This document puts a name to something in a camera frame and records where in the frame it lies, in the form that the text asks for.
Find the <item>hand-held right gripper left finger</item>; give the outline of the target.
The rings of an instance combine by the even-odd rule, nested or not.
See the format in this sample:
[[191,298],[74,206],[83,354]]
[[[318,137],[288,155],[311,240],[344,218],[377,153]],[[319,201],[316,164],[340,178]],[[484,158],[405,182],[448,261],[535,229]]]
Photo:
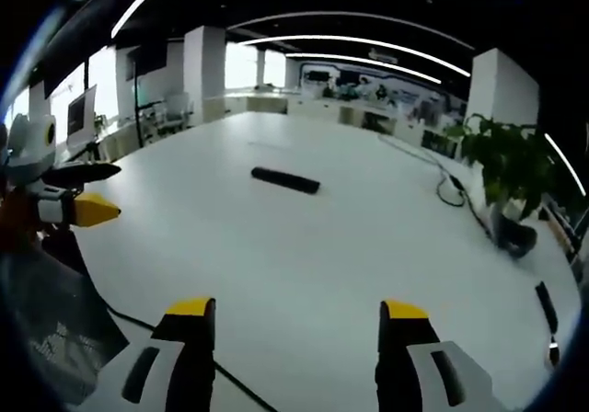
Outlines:
[[214,387],[215,299],[171,305],[143,342],[130,343],[98,374],[74,411],[208,411]]

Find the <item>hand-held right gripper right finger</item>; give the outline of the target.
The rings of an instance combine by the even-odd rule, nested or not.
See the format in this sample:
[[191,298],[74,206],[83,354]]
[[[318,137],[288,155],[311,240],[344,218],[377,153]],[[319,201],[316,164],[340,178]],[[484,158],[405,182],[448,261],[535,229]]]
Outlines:
[[488,373],[428,314],[392,299],[380,304],[376,394],[380,411],[504,411]]

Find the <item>person's left hand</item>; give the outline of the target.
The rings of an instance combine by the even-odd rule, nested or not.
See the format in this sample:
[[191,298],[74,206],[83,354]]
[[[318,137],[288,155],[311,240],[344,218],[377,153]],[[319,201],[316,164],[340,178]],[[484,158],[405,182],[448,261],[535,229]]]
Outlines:
[[1,203],[1,252],[30,249],[37,237],[37,219],[26,192],[13,189]]

